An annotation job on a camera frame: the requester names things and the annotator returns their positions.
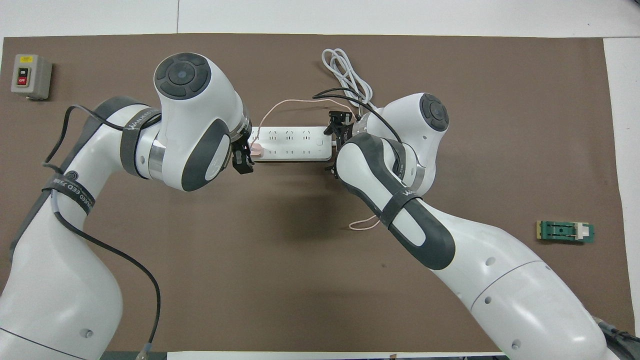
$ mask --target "white power strip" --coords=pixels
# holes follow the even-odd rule
[[[328,161],[332,156],[331,135],[324,126],[263,126],[251,151],[253,161]],[[251,131],[249,144],[258,128]]]

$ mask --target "white cable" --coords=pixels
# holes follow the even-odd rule
[[[363,222],[367,222],[370,221],[371,219],[373,219],[374,217],[376,217],[376,215],[373,215],[372,217],[365,219],[365,220],[358,220],[358,221],[354,221],[352,223],[349,224],[349,228],[351,230],[356,230],[356,231],[363,231],[363,230],[371,230],[374,227],[376,227],[378,224],[380,224],[380,220],[378,219],[378,221],[376,221],[375,224],[373,224],[372,226],[369,227],[354,227],[355,224],[362,224]]]
[[[344,104],[341,104],[335,100],[331,100],[331,99],[319,99],[319,100],[299,100],[299,99],[287,99],[287,100],[283,100],[280,101],[279,103],[275,104],[271,110],[267,111],[267,113],[265,114],[265,116],[262,118],[262,120],[260,121],[260,124],[258,124],[258,132],[255,134],[255,139],[253,139],[253,141],[251,142],[251,145],[249,145],[249,149],[251,149],[253,147],[253,144],[258,140],[258,138],[260,137],[260,128],[262,127],[262,123],[264,122],[264,119],[267,118],[267,116],[269,116],[269,114],[275,109],[277,108],[280,104],[284,104],[285,102],[321,102],[321,101],[331,101],[336,105],[342,106],[343,108],[347,109],[350,113],[352,112],[351,108],[349,106],[346,106]]]
[[[329,62],[327,62],[327,54],[330,54]],[[322,63],[335,75],[340,82],[341,87],[350,88],[357,91],[362,96],[362,102],[371,105],[371,98],[373,97],[373,89],[369,84],[364,81],[353,69],[349,56],[342,49],[325,49],[322,52]],[[353,92],[344,91],[344,95],[351,99],[358,99],[358,96]],[[350,101],[353,106],[360,108],[360,105],[355,101]]]

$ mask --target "coiled white cable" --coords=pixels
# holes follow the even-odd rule
[[[329,69],[340,82],[341,87],[350,88],[357,91],[361,96],[362,102],[365,104],[371,105],[374,109],[376,108],[371,103],[371,98],[373,97],[373,89],[371,86],[364,81],[353,69],[351,62],[349,61],[349,56],[342,49],[325,49],[322,52],[322,63],[324,66]],[[348,96],[351,99],[358,99],[358,96],[353,92],[344,91],[344,95]],[[360,108],[360,105],[357,102],[350,101],[353,106]]]

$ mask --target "green circuit breaker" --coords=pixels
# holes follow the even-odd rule
[[[593,243],[593,225],[588,222],[539,221],[536,223],[538,239]]]

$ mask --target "brown mat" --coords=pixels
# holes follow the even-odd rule
[[[40,162],[71,104],[114,95],[159,106],[166,56],[202,53],[227,74],[254,124],[283,99],[337,86],[320,62],[345,49],[378,106],[427,91],[451,126],[426,200],[496,225],[534,249],[594,315],[632,329],[611,107],[600,39],[320,35],[130,35],[6,38],[0,76],[0,284],[9,244],[50,175]],[[13,57],[53,62],[52,95],[9,90]],[[325,125],[327,109],[288,104],[267,125]],[[67,143],[84,116],[74,115]],[[325,163],[231,169],[195,193],[117,174],[86,231],[146,264],[163,292],[154,350],[494,351],[467,310],[323,170]],[[589,245],[543,243],[536,220],[595,224]],[[154,314],[151,285],[97,250],[124,294],[109,347],[137,350]]]

